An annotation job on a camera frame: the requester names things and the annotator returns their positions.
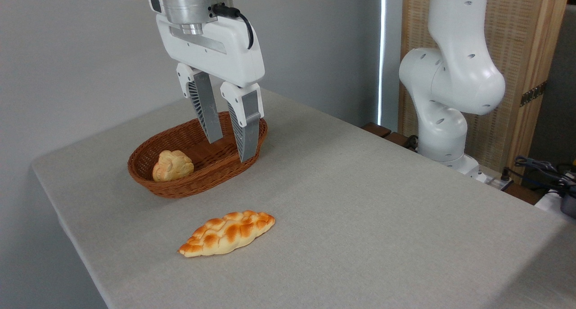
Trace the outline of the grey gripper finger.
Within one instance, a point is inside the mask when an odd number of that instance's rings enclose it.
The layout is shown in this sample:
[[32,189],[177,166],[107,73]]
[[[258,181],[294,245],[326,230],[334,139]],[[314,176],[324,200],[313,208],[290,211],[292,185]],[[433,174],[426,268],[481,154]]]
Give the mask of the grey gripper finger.
[[176,71],[184,97],[191,100],[209,143],[222,139],[223,134],[209,74],[184,63],[179,63]]
[[222,97],[228,102],[239,159],[243,163],[257,152],[259,121],[265,115],[261,88],[255,83],[241,88],[228,82],[220,86]]

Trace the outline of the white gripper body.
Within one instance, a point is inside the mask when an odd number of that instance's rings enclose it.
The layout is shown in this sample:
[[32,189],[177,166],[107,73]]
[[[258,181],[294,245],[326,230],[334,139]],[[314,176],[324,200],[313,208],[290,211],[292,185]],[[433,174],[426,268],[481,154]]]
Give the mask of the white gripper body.
[[233,0],[148,0],[169,56],[236,86],[265,75],[255,30]]

